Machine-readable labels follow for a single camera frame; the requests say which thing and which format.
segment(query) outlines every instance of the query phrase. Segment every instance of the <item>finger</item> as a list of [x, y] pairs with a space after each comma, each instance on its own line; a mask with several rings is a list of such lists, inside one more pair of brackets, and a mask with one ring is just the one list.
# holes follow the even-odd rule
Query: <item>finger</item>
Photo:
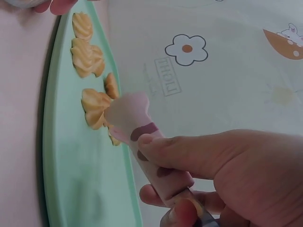
[[178, 201], [175, 207], [163, 216], [160, 227], [191, 227], [197, 218], [197, 211], [193, 203], [184, 199]]
[[159, 166], [213, 179], [226, 163], [249, 148], [259, 146], [268, 138], [267, 135], [268, 133], [252, 130], [170, 139], [144, 134], [138, 143], [146, 158]]
[[34, 7], [34, 11], [37, 12], [37, 13], [43, 13], [43, 12], [47, 11], [51, 2], [52, 2], [51, 0], [43, 2], [42, 4]]
[[53, 0], [51, 4], [51, 13], [63, 15], [67, 13], [78, 0]]
[[220, 227], [250, 227], [250, 221], [226, 207], [220, 215]]
[[[143, 186], [139, 195], [142, 202], [146, 204], [165, 207], [162, 200], [150, 184]], [[225, 207], [225, 203], [217, 192], [194, 191], [194, 195], [211, 214], [220, 214]]]
[[148, 205], [166, 207], [157, 192], [150, 184], [147, 184], [140, 189], [139, 196], [142, 202]]

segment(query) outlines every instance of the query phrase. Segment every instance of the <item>green baking mat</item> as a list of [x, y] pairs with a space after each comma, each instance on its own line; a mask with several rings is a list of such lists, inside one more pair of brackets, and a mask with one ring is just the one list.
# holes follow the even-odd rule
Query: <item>green baking mat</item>
[[[89, 14], [91, 44], [105, 55], [102, 77], [81, 79], [72, 65], [74, 12]], [[114, 147], [107, 128], [94, 131], [84, 118], [81, 92], [104, 91], [103, 78], [118, 72], [91, 2], [78, 1], [62, 16], [47, 82], [43, 127], [43, 165], [47, 211], [53, 227], [141, 227], [142, 220], [128, 148]]]

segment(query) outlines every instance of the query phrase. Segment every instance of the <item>brown spot pattern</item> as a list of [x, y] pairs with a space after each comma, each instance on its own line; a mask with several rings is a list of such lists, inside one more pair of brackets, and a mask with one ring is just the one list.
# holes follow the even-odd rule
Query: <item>brown spot pattern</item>
[[[136, 129], [134, 129], [134, 131], [131, 134], [131, 141], [136, 142], [136, 141], [138, 141], [139, 137], [142, 136], [143, 134], [152, 134], [158, 130], [159, 129], [157, 128], [157, 126], [155, 125], [154, 122], [151, 122], [145, 126], [136, 128]], [[139, 160], [141, 160], [143, 162], [148, 162], [147, 158], [144, 156], [144, 154], [142, 154], [142, 152], [140, 150], [138, 150], [137, 156], [138, 156]], [[159, 167], [157, 170], [157, 177], [159, 177], [159, 178], [166, 177], [166, 176], [170, 175], [173, 171], [174, 171], [174, 169], [167, 169], [167, 168]]]
[[157, 177], [159, 177], [159, 178], [166, 177], [166, 176], [170, 175], [172, 173], [172, 171], [174, 171], [174, 169], [167, 169], [167, 168], [159, 167], [159, 169], [157, 170]]
[[138, 159], [140, 159], [143, 162], [148, 162], [147, 158], [144, 156], [144, 154], [142, 154], [142, 152], [140, 150], [138, 150], [137, 153]]
[[131, 134], [131, 141], [136, 142], [139, 139], [139, 137], [142, 136], [143, 134], [152, 134], [158, 130], [159, 129], [157, 128], [157, 126], [155, 125], [154, 122], [151, 122], [145, 126], [136, 128]]

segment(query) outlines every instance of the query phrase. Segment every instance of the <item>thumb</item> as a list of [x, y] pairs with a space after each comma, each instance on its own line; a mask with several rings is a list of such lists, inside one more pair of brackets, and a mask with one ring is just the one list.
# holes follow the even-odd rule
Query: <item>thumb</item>
[[143, 155], [156, 165], [189, 171], [203, 179], [214, 179], [225, 164], [241, 153], [261, 146], [271, 135], [253, 130], [167, 139], [144, 134], [138, 144]]

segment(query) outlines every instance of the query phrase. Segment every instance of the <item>hand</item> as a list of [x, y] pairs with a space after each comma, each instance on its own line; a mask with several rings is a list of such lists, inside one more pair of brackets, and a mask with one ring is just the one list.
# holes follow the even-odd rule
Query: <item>hand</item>
[[43, 13], [50, 7], [51, 13], [63, 15], [67, 13], [78, 0], [49, 0], [34, 8], [37, 13]]
[[[303, 137], [232, 130], [199, 137], [139, 138], [151, 162], [214, 180], [216, 192], [195, 192], [206, 209], [221, 214], [221, 227], [303, 226]], [[150, 185], [140, 191], [147, 204], [164, 206]], [[161, 227], [191, 227], [194, 205], [179, 201]]]

